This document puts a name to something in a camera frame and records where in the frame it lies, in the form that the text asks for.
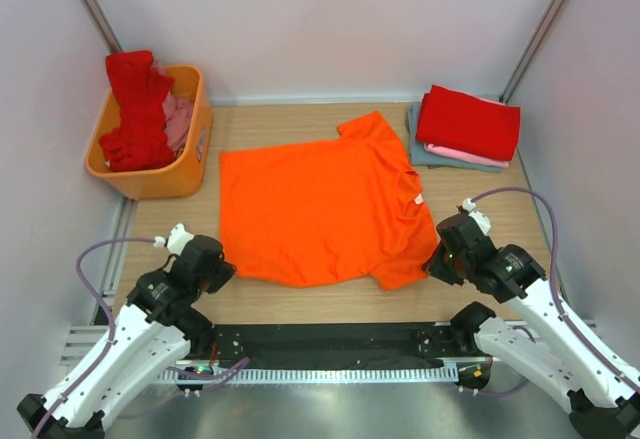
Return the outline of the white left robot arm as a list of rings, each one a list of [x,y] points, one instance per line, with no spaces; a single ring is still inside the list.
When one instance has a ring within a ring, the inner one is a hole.
[[[165,264],[139,277],[107,332],[64,379],[18,404],[32,437],[102,438],[161,372],[213,347],[214,326],[193,305],[235,273],[222,244],[181,225],[152,242],[167,250]]]

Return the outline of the crumpled red t shirt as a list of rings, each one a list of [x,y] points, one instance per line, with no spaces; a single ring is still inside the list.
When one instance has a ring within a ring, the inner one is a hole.
[[[171,164],[175,155],[165,133],[163,103],[174,79],[154,66],[148,50],[111,54],[105,66],[120,114],[120,124],[99,139],[110,170],[133,172]]]

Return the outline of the aluminium frame rail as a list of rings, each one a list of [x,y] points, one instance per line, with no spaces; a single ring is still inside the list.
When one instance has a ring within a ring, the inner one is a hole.
[[[75,366],[108,331],[107,326],[100,325],[72,326],[64,345],[60,365]]]

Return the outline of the orange plastic basket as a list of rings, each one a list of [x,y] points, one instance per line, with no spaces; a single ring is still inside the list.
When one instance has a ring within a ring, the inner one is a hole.
[[[112,94],[107,95],[86,153],[85,167],[88,173],[129,199],[188,197],[199,190],[204,178],[213,120],[204,76],[200,69],[188,64],[167,65],[165,71],[174,79],[172,93],[190,100],[194,105],[187,141],[179,157],[160,169],[111,171],[99,139],[120,124],[119,105]]]

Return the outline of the orange t shirt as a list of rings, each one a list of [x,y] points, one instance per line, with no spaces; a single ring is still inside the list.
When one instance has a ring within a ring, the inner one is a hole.
[[[438,237],[401,139],[378,111],[337,132],[220,154],[219,238],[239,276],[299,288],[370,276],[384,290],[426,278]]]

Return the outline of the folded grey t shirt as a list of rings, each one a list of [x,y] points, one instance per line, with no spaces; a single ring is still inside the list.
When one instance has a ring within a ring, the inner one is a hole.
[[[496,166],[475,164],[428,152],[424,145],[416,139],[420,108],[421,105],[418,102],[410,103],[406,113],[406,127],[409,133],[408,156],[412,165],[427,166],[429,168],[454,167],[495,173],[502,171],[501,168]]]

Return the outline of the corner aluminium post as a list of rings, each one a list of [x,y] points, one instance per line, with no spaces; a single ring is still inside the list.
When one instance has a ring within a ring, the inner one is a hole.
[[[570,0],[550,0],[503,92],[499,96],[501,103],[507,104],[513,98],[569,1]]]
[[[79,0],[110,53],[122,52],[122,46],[98,0]]]

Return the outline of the left corner aluminium post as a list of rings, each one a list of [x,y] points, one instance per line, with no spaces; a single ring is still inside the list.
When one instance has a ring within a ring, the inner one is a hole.
[[[79,0],[110,53],[122,52],[122,46],[98,0]]]

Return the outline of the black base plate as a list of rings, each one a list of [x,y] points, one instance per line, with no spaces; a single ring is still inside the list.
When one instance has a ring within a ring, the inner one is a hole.
[[[217,325],[191,359],[263,370],[416,370],[483,353],[470,337],[433,322]]]

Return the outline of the right corner aluminium post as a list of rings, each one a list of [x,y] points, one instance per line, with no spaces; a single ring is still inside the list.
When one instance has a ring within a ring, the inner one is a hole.
[[[501,103],[507,104],[513,98],[569,1],[570,0],[550,0],[503,92],[499,96]]]

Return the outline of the folded red t shirt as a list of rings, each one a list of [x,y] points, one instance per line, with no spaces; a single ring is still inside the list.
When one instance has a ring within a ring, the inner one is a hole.
[[[422,99],[416,139],[496,161],[513,159],[521,108],[433,85]]]

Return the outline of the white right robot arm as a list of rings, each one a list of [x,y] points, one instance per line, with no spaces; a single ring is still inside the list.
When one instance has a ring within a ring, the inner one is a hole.
[[[440,242],[424,269],[451,285],[464,282],[515,311],[532,342],[487,306],[473,302],[451,320],[465,346],[505,362],[550,396],[583,438],[639,435],[639,371],[609,348],[552,294],[542,266],[523,248],[498,248],[476,210],[436,227]]]

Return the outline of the folded pink t shirt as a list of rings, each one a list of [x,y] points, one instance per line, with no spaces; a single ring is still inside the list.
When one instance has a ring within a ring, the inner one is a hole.
[[[500,169],[506,169],[509,167],[509,161],[501,161],[486,158],[483,156],[478,156],[475,154],[471,154],[468,152],[447,148],[444,146],[438,146],[434,144],[425,144],[424,149],[427,152],[434,153],[436,155],[447,157],[451,159],[456,159],[464,162],[469,162],[477,165],[489,166],[489,167],[497,167]]]

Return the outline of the crumpled pink t shirt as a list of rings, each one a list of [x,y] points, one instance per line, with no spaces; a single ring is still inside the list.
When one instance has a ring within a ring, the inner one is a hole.
[[[168,147],[178,157],[185,148],[194,111],[194,104],[173,92],[176,79],[167,73],[165,65],[154,59],[151,69],[156,73],[151,97],[161,105],[164,114],[164,133]]]

